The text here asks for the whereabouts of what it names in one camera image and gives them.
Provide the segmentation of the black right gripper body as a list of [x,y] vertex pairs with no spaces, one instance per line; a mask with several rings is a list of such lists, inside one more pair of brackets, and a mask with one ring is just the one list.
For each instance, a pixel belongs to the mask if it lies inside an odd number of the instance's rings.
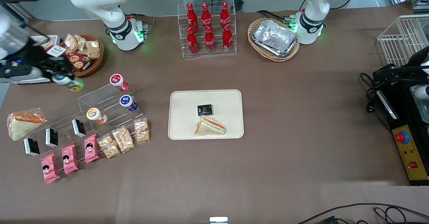
[[50,70],[47,66],[47,54],[41,46],[36,46],[33,39],[19,51],[9,54],[1,59],[1,80],[34,80],[38,78],[50,78]]

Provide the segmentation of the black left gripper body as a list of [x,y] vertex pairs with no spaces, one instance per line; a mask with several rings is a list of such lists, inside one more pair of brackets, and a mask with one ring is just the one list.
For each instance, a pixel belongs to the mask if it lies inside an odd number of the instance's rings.
[[428,66],[428,55],[413,55],[407,64],[400,67],[398,80],[428,83],[428,68],[422,69],[423,64]]

